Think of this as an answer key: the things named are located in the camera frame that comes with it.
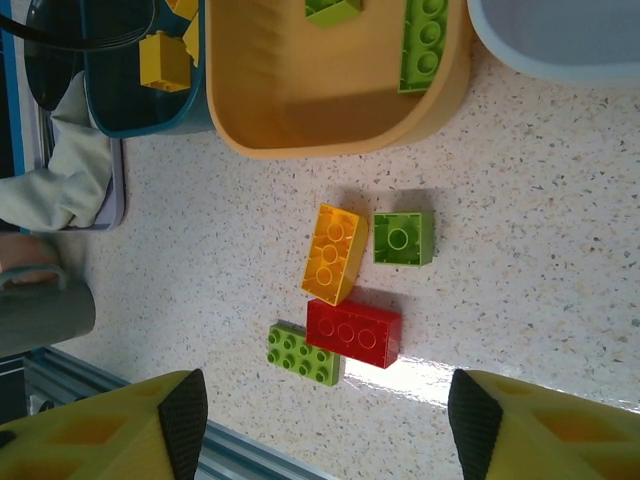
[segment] black cable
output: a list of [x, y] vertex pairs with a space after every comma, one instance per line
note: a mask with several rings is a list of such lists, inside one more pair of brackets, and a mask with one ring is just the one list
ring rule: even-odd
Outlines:
[[40, 405], [40, 408], [38, 409], [38, 413], [42, 413], [42, 412], [46, 412], [47, 410], [52, 410], [53, 408], [55, 408], [55, 403], [53, 403], [51, 400], [45, 400], [42, 405]]
[[140, 28], [117, 37], [110, 38], [63, 38], [50, 35], [41, 30], [27, 27], [11, 18], [0, 15], [0, 29], [5, 30], [15, 37], [22, 38], [29, 42], [44, 45], [59, 50], [70, 50], [73, 52], [103, 52], [115, 50], [128, 45], [138, 43], [143, 40], [151, 31], [156, 21], [159, 10], [159, 2], [164, 0], [149, 0], [151, 2], [151, 19], [145, 28]]

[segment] green lego brick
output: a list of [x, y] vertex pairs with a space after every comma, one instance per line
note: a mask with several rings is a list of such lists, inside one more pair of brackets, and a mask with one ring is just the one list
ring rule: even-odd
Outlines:
[[362, 10], [361, 0], [306, 0], [307, 20], [322, 28], [329, 28], [357, 17]]
[[328, 387], [338, 383], [340, 355], [309, 345], [304, 333], [285, 325], [272, 325], [268, 342], [269, 363]]
[[433, 212], [374, 214], [373, 261], [416, 267], [431, 263], [434, 226]]
[[424, 92], [444, 52], [447, 0], [407, 0], [398, 92]]

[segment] terrazzo surface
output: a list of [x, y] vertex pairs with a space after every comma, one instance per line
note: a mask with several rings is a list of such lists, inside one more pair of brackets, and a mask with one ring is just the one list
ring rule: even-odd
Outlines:
[[[534, 80], [479, 44], [458, 114], [412, 146], [260, 161], [213, 133], [128, 140], [124, 223], [56, 239], [98, 312], [62, 348], [133, 382], [200, 367], [211, 419], [339, 478], [459, 479], [455, 367], [640, 412], [639, 174], [640, 91]], [[402, 311], [401, 357], [347, 360], [334, 388], [266, 361], [271, 324], [305, 323], [321, 202], [437, 217], [420, 269], [374, 265], [369, 239], [353, 298]]]

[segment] red lego brick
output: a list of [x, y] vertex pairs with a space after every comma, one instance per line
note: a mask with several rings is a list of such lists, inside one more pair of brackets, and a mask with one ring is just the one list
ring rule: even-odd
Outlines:
[[398, 358], [402, 316], [344, 301], [307, 306], [307, 343], [361, 362], [387, 368]]

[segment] mug handle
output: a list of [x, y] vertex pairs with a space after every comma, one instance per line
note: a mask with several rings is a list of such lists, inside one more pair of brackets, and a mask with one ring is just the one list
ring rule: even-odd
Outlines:
[[33, 265], [13, 267], [0, 273], [0, 292], [4, 290], [7, 282], [17, 280], [27, 273], [55, 273], [58, 276], [58, 289], [64, 290], [67, 288], [67, 281], [69, 278], [62, 268], [52, 264], [36, 263]]

